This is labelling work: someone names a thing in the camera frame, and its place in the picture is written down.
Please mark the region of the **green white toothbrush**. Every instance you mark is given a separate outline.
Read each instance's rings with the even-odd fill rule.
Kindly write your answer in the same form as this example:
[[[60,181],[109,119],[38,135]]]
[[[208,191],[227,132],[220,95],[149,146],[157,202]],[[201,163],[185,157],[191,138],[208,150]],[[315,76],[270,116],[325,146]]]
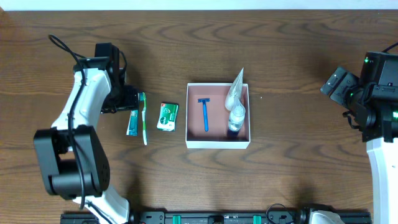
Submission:
[[[147,102],[146,102],[146,94],[144,92],[140,93],[140,101],[143,102],[142,108],[142,137],[144,145],[147,145],[147,131],[146,131],[146,110],[147,110]]]

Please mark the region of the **green white toothpaste tube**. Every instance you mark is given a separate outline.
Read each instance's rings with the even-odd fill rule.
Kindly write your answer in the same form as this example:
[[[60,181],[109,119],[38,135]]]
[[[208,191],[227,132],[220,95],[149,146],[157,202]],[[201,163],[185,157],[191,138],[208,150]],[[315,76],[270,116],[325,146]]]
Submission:
[[[138,117],[139,117],[139,111],[132,110],[130,113],[129,123],[126,131],[127,136],[137,136]]]

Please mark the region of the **blue disposable razor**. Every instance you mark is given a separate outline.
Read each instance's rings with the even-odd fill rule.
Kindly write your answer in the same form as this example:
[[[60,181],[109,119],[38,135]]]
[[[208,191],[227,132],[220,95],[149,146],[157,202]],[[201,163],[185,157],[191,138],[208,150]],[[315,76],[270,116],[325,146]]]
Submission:
[[[208,113],[207,113],[207,106],[206,104],[210,102],[209,98],[200,98],[198,99],[199,103],[202,103],[203,105],[203,122],[204,122],[204,130],[205,132],[209,131],[209,126],[208,126]]]

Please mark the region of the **white cream tube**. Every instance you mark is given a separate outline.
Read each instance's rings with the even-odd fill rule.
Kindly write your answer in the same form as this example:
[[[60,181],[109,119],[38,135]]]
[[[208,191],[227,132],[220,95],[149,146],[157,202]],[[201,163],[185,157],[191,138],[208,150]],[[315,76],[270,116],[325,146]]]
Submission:
[[[234,106],[234,100],[240,99],[243,89],[243,75],[244,69],[242,68],[239,72],[238,76],[234,80],[233,84],[231,85],[228,94],[226,95],[224,106],[228,111],[231,111]]]

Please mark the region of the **clear bottle with dark base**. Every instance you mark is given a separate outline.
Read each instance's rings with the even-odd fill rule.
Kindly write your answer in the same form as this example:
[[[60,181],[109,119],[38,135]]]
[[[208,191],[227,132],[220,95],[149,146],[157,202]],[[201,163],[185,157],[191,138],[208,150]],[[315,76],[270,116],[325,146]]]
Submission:
[[[234,105],[229,114],[227,137],[230,139],[237,138],[246,115],[245,107],[239,103]]]

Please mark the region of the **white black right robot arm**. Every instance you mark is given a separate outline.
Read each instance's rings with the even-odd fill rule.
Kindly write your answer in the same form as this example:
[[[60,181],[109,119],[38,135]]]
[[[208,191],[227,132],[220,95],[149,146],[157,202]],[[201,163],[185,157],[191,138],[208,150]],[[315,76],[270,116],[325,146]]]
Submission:
[[[359,77],[338,67],[320,88],[362,134],[373,179],[375,223],[397,223],[397,55],[367,52]]]

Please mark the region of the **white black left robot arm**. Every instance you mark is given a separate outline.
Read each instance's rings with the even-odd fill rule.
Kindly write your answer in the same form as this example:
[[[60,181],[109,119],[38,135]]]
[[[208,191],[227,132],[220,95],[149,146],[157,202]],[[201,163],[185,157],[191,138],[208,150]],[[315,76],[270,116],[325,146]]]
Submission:
[[[101,114],[137,110],[139,94],[125,84],[118,57],[81,58],[73,72],[74,86],[60,116],[34,135],[44,187],[89,209],[100,223],[127,223],[129,202],[110,184],[96,127]]]

